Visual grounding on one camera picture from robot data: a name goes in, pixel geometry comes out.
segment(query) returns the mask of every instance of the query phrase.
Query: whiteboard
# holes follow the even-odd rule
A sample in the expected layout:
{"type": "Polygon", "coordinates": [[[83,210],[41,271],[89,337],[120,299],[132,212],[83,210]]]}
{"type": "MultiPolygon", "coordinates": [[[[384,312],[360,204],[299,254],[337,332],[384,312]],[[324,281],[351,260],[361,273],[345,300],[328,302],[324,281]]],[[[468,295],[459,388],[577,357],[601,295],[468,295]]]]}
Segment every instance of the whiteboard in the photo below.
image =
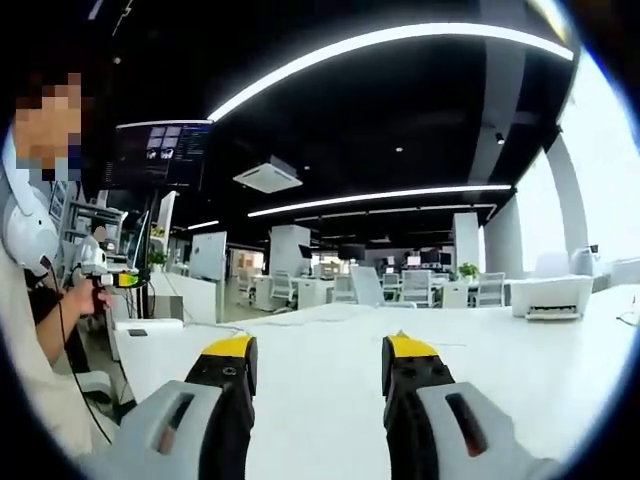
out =
{"type": "Polygon", "coordinates": [[[194,235],[189,260],[189,274],[220,281],[224,279],[227,232],[194,235]]]}

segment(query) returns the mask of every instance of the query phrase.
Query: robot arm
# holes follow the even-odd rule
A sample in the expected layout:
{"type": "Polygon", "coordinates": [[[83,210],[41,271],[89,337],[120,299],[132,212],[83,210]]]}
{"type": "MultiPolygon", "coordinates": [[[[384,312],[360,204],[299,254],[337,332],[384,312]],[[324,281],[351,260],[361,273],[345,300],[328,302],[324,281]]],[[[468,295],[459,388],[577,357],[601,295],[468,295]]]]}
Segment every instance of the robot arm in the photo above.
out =
{"type": "Polygon", "coordinates": [[[437,352],[399,333],[382,345],[384,425],[393,480],[543,480],[559,465],[532,457],[513,421],[470,383],[456,383],[437,352]]]}

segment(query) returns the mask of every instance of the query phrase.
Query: air conditioner unit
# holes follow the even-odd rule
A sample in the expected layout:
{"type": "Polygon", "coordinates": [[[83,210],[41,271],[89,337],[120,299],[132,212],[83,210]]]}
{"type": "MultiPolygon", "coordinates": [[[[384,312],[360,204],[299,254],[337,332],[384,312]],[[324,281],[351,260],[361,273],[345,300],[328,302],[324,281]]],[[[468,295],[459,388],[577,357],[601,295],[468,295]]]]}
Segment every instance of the air conditioner unit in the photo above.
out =
{"type": "Polygon", "coordinates": [[[296,178],[295,168],[273,155],[268,162],[236,175],[233,179],[262,193],[280,192],[302,185],[296,178]]]}

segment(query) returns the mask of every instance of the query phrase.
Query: hand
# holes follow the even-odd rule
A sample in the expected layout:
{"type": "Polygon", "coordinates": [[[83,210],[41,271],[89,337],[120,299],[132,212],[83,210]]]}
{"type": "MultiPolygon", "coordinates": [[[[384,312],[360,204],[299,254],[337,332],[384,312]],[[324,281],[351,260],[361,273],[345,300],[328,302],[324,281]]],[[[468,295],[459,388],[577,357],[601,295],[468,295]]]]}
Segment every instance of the hand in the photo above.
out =
{"type": "MultiPolygon", "coordinates": [[[[74,303],[80,315],[94,313],[93,289],[94,286],[91,280],[81,278],[78,284],[67,292],[66,297],[74,303]]],[[[100,292],[98,293],[98,299],[105,302],[108,307],[111,307],[111,296],[109,294],[100,292]]]]}

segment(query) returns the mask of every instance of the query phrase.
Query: person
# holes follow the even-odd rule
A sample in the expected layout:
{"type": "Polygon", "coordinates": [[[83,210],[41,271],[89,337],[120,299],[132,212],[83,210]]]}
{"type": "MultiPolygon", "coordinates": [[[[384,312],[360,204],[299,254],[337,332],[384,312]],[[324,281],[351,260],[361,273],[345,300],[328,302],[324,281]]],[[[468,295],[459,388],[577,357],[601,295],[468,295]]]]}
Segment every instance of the person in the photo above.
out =
{"type": "MultiPolygon", "coordinates": [[[[13,121],[3,137],[0,175],[5,174],[6,158],[19,168],[51,170],[61,157],[71,158],[79,147],[87,53],[79,50],[89,49],[90,44],[77,35],[78,30],[58,27],[60,36],[35,42],[40,50],[23,52],[20,60],[25,64],[16,67],[16,78],[22,81],[15,86],[13,121]]],[[[9,188],[6,182],[2,188],[9,188]]],[[[9,192],[1,193],[0,198],[6,199],[9,192]]],[[[58,445],[70,456],[89,453],[106,444],[106,439],[75,380],[54,373],[51,365],[60,357],[79,317],[94,311],[93,285],[82,279],[62,293],[36,326],[24,275],[0,242],[0,328],[8,353],[32,409],[58,445]]],[[[98,412],[94,416],[112,438],[115,424],[98,412]]]]}

